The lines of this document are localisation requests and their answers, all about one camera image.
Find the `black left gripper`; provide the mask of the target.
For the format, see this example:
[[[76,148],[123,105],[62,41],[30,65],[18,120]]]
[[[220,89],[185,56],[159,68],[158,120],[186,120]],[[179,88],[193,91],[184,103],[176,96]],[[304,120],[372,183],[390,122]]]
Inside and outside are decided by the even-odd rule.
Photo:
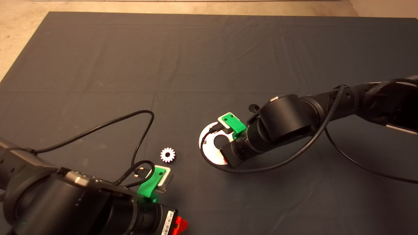
[[[137,217],[130,234],[132,235],[179,235],[188,227],[188,221],[178,216],[176,208],[139,199]]]

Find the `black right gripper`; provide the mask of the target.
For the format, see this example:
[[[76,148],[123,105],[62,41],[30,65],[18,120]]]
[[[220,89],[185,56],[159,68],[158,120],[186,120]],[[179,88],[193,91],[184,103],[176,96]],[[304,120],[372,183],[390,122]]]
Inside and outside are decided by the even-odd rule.
[[[243,162],[262,153],[262,136],[259,129],[247,129],[244,134],[222,146],[224,164],[236,168]]]

